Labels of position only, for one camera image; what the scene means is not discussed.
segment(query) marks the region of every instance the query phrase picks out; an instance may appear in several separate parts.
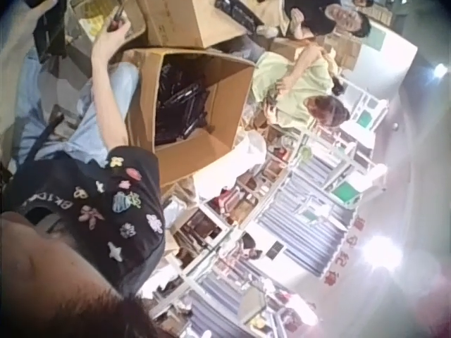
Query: wall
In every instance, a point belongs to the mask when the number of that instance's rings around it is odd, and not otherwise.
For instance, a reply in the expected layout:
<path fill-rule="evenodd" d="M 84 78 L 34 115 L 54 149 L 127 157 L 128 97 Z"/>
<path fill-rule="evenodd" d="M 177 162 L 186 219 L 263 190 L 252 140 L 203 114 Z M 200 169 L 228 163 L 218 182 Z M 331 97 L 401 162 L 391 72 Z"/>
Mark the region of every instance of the wall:
<path fill-rule="evenodd" d="M 257 248 L 263 252 L 268 251 L 277 240 L 268 230 L 255 222 L 251 222 L 246 227 L 246 231 L 255 238 Z M 263 257 L 254 261 L 253 264 L 288 289 L 295 288 L 299 280 L 308 274 L 306 270 L 297 265 L 284 253 L 280 253 L 273 261 Z"/>
<path fill-rule="evenodd" d="M 388 28 L 372 24 L 385 32 L 382 49 L 377 51 L 362 45 L 354 70 L 344 70 L 343 75 L 378 99 L 392 99 L 412 64 L 417 48 Z M 356 92 L 352 90 L 343 96 L 348 105 L 352 105 L 355 99 Z"/>

